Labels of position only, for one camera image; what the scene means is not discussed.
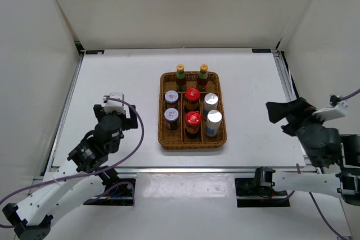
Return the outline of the yellow-cap sauce bottle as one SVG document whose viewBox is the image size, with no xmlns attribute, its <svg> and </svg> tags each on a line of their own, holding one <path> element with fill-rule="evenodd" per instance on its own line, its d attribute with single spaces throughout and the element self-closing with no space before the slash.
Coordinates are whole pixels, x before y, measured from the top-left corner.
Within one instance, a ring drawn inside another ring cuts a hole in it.
<svg viewBox="0 0 360 240">
<path fill-rule="evenodd" d="M 178 92 L 185 92 L 186 91 L 186 73 L 185 73 L 185 67 L 183 64 L 178 64 L 177 65 L 177 71 L 176 71 L 176 78 L 175 78 L 175 83 L 177 86 L 177 91 Z"/>
<path fill-rule="evenodd" d="M 197 76 L 196 88 L 199 91 L 204 92 L 206 91 L 207 83 L 208 83 L 208 65 L 202 64 L 200 66 L 200 71 Z"/>
</svg>

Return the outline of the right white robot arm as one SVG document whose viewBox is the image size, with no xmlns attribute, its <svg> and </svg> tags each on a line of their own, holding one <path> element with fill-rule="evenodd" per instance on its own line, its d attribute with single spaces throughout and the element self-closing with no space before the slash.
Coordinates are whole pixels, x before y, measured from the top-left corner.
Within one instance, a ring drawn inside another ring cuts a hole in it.
<svg viewBox="0 0 360 240">
<path fill-rule="evenodd" d="M 301 191 L 341 198 L 345 203 L 359 205 L 359 135 L 342 135 L 327 128 L 326 121 L 345 117 L 348 104 L 341 96 L 332 95 L 328 108 L 316 109 L 303 98 L 287 103 L 267 102 L 270 122 L 287 120 L 282 131 L 297 137 L 314 167 L 337 165 L 335 174 L 296 174 L 268 167 L 255 170 L 253 190 L 265 195 L 269 191 Z"/>
</svg>

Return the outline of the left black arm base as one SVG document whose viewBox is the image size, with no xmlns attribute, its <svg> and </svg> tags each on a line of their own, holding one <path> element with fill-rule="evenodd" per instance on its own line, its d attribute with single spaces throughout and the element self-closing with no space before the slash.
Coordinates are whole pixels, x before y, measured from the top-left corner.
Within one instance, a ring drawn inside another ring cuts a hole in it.
<svg viewBox="0 0 360 240">
<path fill-rule="evenodd" d="M 120 178 L 120 182 L 125 184 L 113 188 L 109 193 L 103 195 L 97 200 L 91 198 L 85 201 L 83 205 L 87 206 L 134 206 L 134 191 L 136 187 L 136 178 Z"/>
</svg>

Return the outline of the silver-cap white bottle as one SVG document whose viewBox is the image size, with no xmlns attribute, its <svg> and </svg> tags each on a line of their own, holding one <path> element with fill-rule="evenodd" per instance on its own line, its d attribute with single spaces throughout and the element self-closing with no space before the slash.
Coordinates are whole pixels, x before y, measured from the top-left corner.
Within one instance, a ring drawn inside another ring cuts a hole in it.
<svg viewBox="0 0 360 240">
<path fill-rule="evenodd" d="M 207 114 L 205 135 L 209 138 L 215 137 L 222 123 L 222 114 L 218 110 L 211 110 Z"/>
<path fill-rule="evenodd" d="M 208 93 L 204 97 L 203 115 L 207 116 L 209 111 L 216 110 L 218 107 L 219 98 L 215 93 Z"/>
</svg>

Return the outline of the right black corner label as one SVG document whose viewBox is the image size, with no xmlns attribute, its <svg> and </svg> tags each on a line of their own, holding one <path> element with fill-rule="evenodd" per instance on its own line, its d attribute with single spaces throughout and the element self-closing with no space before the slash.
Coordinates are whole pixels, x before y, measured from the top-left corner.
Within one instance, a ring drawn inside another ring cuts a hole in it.
<svg viewBox="0 0 360 240">
<path fill-rule="evenodd" d="M 252 48 L 252 53 L 272 53 L 272 50 L 269 48 Z"/>
</svg>

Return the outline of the left black corner label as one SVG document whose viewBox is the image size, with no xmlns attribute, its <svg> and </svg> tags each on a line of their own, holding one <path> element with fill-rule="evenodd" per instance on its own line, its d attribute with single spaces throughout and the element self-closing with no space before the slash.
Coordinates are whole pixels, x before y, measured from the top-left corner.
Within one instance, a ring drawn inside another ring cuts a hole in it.
<svg viewBox="0 0 360 240">
<path fill-rule="evenodd" d="M 105 53 L 104 50 L 86 50 L 86 55 L 103 55 Z"/>
</svg>

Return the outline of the red-lid sauce jar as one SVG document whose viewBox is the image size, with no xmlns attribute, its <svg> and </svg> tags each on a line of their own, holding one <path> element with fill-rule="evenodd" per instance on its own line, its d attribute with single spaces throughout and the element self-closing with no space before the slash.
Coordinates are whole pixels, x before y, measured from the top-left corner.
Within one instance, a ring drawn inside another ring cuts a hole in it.
<svg viewBox="0 0 360 240">
<path fill-rule="evenodd" d="M 189 111 L 185 116 L 185 133 L 189 138 L 200 134 L 202 117 L 198 111 Z"/>
<path fill-rule="evenodd" d="M 199 110 L 200 91 L 198 89 L 188 88 L 184 93 L 184 97 L 184 109 L 186 112 Z"/>
</svg>

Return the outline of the black corner label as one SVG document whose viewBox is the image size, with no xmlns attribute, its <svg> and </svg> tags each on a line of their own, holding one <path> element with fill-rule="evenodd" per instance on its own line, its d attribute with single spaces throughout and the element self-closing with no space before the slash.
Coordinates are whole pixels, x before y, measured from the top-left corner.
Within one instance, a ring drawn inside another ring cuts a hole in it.
<svg viewBox="0 0 360 240">
<path fill-rule="evenodd" d="M 252 53 L 272 53 L 272 50 L 269 48 L 252 48 Z"/>
<path fill-rule="evenodd" d="M 86 50 L 86 55 L 103 55 L 105 53 L 104 50 Z"/>
</svg>

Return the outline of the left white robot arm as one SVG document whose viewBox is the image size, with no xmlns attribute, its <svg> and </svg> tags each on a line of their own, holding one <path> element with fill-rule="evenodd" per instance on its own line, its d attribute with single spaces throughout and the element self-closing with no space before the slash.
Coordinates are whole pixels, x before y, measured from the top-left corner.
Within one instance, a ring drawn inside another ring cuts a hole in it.
<svg viewBox="0 0 360 240">
<path fill-rule="evenodd" d="M 2 209 L 18 239 L 45 239 L 51 228 L 68 212 L 85 202 L 93 203 L 102 197 L 115 198 L 123 192 L 118 188 L 134 184 L 118 177 L 115 166 L 106 166 L 109 154 L 119 149 L 125 130 L 143 128 L 143 122 L 134 105 L 128 106 L 130 117 L 116 107 L 106 112 L 94 105 L 98 123 L 69 153 L 66 161 L 52 179 L 35 184 L 26 199 L 8 203 Z"/>
</svg>

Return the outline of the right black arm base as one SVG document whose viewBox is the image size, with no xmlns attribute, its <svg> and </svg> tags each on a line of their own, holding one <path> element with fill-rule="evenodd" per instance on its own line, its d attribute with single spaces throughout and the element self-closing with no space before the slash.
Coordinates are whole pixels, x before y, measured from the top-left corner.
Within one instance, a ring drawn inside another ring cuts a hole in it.
<svg viewBox="0 0 360 240">
<path fill-rule="evenodd" d="M 235 191 L 238 208 L 290 207 L 286 191 L 255 187 L 252 178 L 235 178 Z"/>
</svg>

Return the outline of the grey-lid spice jar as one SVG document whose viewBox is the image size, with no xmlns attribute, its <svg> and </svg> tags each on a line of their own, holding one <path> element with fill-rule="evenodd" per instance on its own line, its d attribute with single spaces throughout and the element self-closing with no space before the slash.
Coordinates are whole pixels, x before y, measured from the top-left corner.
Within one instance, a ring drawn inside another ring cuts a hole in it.
<svg viewBox="0 0 360 240">
<path fill-rule="evenodd" d="M 166 127 L 169 130 L 176 130 L 178 128 L 179 112 L 176 108 L 168 108 L 164 112 Z"/>
<path fill-rule="evenodd" d="M 166 109 L 168 108 L 177 108 L 178 107 L 178 100 L 179 95 L 178 92 L 175 90 L 169 90 L 164 94 L 164 100 Z"/>
</svg>

